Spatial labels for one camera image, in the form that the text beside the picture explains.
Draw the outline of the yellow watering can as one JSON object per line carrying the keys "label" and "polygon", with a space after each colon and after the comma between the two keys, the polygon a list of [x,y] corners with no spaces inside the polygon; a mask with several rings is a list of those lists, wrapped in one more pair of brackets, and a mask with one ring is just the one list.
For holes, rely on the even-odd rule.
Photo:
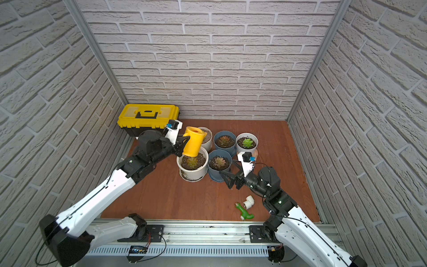
{"label": "yellow watering can", "polygon": [[183,137],[189,137],[190,139],[185,145],[183,155],[195,158],[198,156],[201,145],[207,133],[197,127],[188,126]]}

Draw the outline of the large white pot succulent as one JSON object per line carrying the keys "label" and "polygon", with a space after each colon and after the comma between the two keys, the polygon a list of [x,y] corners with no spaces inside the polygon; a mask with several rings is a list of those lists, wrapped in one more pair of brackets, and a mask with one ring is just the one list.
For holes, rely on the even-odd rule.
{"label": "large white pot succulent", "polygon": [[176,162],[180,176],[189,182],[201,180],[207,173],[209,156],[206,149],[201,148],[196,157],[181,156]]}

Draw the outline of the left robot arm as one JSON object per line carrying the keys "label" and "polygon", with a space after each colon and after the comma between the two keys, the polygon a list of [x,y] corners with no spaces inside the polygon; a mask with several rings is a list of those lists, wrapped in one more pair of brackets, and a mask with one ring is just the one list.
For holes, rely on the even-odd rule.
{"label": "left robot arm", "polygon": [[150,235],[147,222],[137,214],[92,227],[91,223],[119,196],[141,182],[156,165],[170,155],[182,156],[190,135],[163,136],[147,130],[138,138],[132,155],[113,169],[112,174],[79,202],[60,214],[46,215],[39,223],[43,242],[63,267],[80,261],[90,250],[112,241],[145,241]]}

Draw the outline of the white pipe elbow fitting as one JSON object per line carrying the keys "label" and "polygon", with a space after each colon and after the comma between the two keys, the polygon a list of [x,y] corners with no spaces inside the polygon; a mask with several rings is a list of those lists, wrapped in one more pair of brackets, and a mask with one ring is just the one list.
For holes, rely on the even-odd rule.
{"label": "white pipe elbow fitting", "polygon": [[249,195],[246,198],[246,200],[243,202],[243,206],[246,210],[252,208],[254,206],[254,204],[255,204],[255,200],[251,195]]}

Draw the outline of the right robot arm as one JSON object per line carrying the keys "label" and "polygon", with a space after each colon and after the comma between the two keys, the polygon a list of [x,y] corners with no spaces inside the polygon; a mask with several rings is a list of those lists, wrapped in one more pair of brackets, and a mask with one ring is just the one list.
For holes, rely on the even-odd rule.
{"label": "right robot arm", "polygon": [[262,238],[290,248],[311,267],[365,267],[359,255],[350,255],[324,234],[302,211],[297,202],[281,188],[274,168],[265,166],[257,174],[253,162],[234,161],[238,172],[220,171],[228,188],[247,186],[263,198],[270,218],[263,224]]}

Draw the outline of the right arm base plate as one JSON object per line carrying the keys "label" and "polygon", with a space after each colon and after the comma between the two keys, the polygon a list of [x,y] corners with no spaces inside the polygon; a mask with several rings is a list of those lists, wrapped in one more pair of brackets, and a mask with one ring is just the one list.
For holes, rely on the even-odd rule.
{"label": "right arm base plate", "polygon": [[249,237],[251,243],[280,243],[275,237],[275,232],[263,225],[250,225]]}

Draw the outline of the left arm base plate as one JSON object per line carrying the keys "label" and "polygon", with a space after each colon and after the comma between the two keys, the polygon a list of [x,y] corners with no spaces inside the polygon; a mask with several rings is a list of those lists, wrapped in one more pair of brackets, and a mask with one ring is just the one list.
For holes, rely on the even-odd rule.
{"label": "left arm base plate", "polygon": [[136,232],[129,238],[118,239],[118,242],[127,243],[161,243],[163,230],[165,226],[160,224],[149,224],[147,226],[138,227]]}

